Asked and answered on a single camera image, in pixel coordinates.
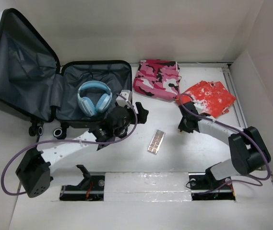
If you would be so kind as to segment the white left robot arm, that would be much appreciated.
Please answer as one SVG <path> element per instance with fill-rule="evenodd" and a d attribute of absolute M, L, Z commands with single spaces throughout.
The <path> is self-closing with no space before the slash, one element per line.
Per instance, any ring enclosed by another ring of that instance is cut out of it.
<path fill-rule="evenodd" d="M 148 114 L 140 102 L 135 106 L 130 103 L 116 106 L 105 120 L 74 139 L 58 139 L 59 145 L 49 149 L 37 149 L 43 142 L 27 147 L 22 151 L 24 156 L 16 169 L 25 194 L 29 198 L 43 194 L 53 185 L 53 173 L 59 168 L 74 165 L 81 150 L 95 152 L 125 140 L 132 134 L 128 131 L 129 125 L 145 124 Z"/>

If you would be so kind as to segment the red white garment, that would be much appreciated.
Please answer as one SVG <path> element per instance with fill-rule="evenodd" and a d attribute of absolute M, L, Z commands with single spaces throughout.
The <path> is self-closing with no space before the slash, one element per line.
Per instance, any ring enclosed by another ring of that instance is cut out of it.
<path fill-rule="evenodd" d="M 233 96 L 220 81 L 200 81 L 177 96 L 177 104 L 193 102 L 199 113 L 210 114 L 214 118 L 229 112 L 229 107 L 234 104 Z"/>

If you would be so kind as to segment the blue over-ear headphones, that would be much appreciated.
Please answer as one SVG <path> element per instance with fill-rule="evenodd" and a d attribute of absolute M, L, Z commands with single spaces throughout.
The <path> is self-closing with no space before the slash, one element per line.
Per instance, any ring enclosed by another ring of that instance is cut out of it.
<path fill-rule="evenodd" d="M 87 117 L 102 114 L 111 104 L 111 89 L 100 81 L 87 81 L 77 91 L 78 105 Z"/>

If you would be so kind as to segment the rose eyeshadow palette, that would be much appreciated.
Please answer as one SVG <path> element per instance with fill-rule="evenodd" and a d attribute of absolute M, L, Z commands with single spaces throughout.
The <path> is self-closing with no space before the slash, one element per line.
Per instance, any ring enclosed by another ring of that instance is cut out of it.
<path fill-rule="evenodd" d="M 162 144 L 162 141 L 165 137 L 165 132 L 161 131 L 161 130 L 156 130 L 149 146 L 148 146 L 148 151 L 152 154 L 157 154 L 160 147 L 161 147 L 161 144 Z"/>

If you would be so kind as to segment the black suitcase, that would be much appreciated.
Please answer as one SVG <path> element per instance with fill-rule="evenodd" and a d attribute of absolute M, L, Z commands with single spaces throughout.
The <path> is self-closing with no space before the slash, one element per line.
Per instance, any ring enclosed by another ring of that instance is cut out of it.
<path fill-rule="evenodd" d="M 132 70 L 123 60 L 73 61 L 61 65 L 55 51 L 16 9 L 0 11 L 0 102 L 13 115 L 31 121 L 29 135 L 40 136 L 42 125 L 58 120 L 54 137 L 67 129 L 87 128 L 106 113 L 86 116 L 78 105 L 78 89 L 89 81 L 106 84 L 116 96 L 132 89 Z"/>

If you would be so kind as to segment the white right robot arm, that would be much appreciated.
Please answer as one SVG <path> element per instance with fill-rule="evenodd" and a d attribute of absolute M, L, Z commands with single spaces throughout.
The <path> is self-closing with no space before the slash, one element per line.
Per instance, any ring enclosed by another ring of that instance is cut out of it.
<path fill-rule="evenodd" d="M 270 178 L 270 172 L 264 178 L 251 175 L 262 166 L 268 170 L 271 161 L 271 156 L 257 128 L 233 127 L 215 120 L 209 114 L 199 114 L 193 102 L 180 103 L 179 109 L 182 114 L 178 126 L 180 131 L 209 135 L 225 143 L 230 149 L 228 160 L 207 168 L 200 179 L 189 182 L 192 190 L 198 190 L 201 195 L 212 193 L 232 184 L 232 176 L 253 179 L 254 186 L 262 186 L 262 182 Z"/>

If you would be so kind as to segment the pink camouflage garment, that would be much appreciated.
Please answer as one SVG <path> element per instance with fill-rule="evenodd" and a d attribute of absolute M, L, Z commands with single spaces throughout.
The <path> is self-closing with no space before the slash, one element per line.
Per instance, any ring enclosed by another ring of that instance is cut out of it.
<path fill-rule="evenodd" d="M 141 60 L 132 86 L 139 94 L 172 101 L 180 94 L 179 71 L 176 61 Z"/>

